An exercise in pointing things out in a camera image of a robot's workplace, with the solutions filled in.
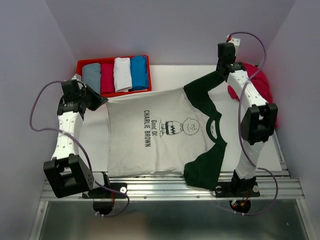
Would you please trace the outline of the red plastic tray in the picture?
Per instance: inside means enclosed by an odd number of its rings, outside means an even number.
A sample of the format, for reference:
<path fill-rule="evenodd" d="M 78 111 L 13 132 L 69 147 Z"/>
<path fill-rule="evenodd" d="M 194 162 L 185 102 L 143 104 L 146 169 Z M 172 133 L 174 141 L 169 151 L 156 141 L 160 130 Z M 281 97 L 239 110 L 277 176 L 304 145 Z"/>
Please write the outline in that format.
<path fill-rule="evenodd" d="M 148 88 L 144 90 L 138 90 L 138 91 L 132 91 L 129 90 L 127 92 L 114 92 L 114 93 L 100 93 L 103 97 L 111 98 L 111 97 L 116 97 L 116 96 L 121 96 L 121 95 L 127 95 L 127 94 L 133 94 L 133 93 L 138 93 L 138 92 L 149 92 L 152 90 L 152 83 L 151 83 L 151 77 L 150 77 L 150 64 L 149 64 L 149 57 L 147 55 L 142 55 L 143 57 L 146 57 L 146 64 L 147 64 L 147 73 L 148 73 Z M 123 57 L 123 58 L 133 58 L 136 56 L 128 56 L 128 57 Z M 115 63 L 115 58 L 98 58 L 98 59 L 83 59 L 79 60 L 77 62 L 76 66 L 76 74 L 81 75 L 81 80 L 82 80 L 82 68 L 85 65 L 93 64 L 93 63 L 99 63 L 100 67 L 102 64 L 113 64 Z"/>

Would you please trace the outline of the cream and green t-shirt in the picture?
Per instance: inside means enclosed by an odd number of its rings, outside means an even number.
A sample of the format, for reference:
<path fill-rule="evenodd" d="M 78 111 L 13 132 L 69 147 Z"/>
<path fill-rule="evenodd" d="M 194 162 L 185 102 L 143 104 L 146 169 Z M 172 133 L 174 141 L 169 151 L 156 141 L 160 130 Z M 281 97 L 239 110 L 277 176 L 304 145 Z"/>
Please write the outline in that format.
<path fill-rule="evenodd" d="M 215 189 L 227 143 L 209 92 L 223 80 L 214 71 L 176 89 L 109 100 L 109 175 L 176 173 L 188 186 Z"/>

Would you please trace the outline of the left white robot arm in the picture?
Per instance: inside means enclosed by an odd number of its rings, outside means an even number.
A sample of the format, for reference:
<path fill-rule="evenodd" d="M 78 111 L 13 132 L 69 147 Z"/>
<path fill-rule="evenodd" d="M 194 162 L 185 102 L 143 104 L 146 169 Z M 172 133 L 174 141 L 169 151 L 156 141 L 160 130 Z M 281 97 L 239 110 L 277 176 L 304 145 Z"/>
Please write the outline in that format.
<path fill-rule="evenodd" d="M 108 101 L 77 79 L 61 82 L 61 88 L 56 148 L 51 160 L 43 164 L 45 176 L 57 198 L 94 188 L 92 165 L 79 138 L 86 111 L 96 111 Z"/>

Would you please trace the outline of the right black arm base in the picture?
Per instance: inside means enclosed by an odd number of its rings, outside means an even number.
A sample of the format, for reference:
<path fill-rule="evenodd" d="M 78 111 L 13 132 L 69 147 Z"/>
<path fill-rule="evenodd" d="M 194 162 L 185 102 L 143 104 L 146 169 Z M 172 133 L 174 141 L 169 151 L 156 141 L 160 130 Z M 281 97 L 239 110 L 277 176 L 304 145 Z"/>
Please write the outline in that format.
<path fill-rule="evenodd" d="M 259 197 L 260 190 L 257 178 L 240 178 L 236 171 L 233 171 L 231 181 L 219 181 L 214 190 L 211 191 L 217 198 L 242 198 Z"/>

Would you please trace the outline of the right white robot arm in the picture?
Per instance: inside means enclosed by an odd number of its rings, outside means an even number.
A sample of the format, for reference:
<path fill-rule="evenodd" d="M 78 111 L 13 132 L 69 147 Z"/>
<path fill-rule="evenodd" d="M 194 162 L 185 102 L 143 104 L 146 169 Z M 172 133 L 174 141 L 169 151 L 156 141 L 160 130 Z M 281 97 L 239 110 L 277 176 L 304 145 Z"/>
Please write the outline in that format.
<path fill-rule="evenodd" d="M 248 190 L 246 180 L 256 176 L 258 160 L 265 143 L 273 135 L 278 107 L 268 103 L 251 82 L 245 65 L 236 62 L 238 43 L 232 41 L 217 45 L 216 70 L 239 98 L 238 135 L 241 146 L 237 179 L 230 182 L 231 192 L 242 195 Z"/>

